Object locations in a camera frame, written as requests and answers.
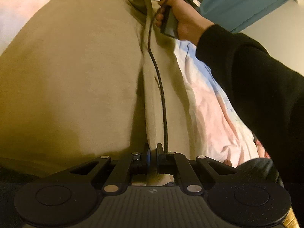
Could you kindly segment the black sleeve forearm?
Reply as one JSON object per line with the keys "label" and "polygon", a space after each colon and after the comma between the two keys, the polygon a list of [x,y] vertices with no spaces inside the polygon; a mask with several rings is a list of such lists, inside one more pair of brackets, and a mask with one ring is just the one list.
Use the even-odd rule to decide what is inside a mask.
{"label": "black sleeve forearm", "polygon": [[270,155],[303,224],[303,76],[257,41],[218,25],[201,36],[196,57]]}

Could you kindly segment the right human hand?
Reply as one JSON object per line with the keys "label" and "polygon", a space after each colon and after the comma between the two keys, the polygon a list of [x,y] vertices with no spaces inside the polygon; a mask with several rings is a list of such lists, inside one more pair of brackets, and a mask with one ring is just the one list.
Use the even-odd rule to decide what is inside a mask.
{"label": "right human hand", "polygon": [[164,12],[167,6],[170,6],[173,15],[178,21],[178,37],[182,41],[190,41],[195,46],[198,45],[202,34],[211,26],[213,22],[202,17],[190,4],[184,0],[160,0],[161,6],[156,15],[156,26],[161,27],[164,20]]}

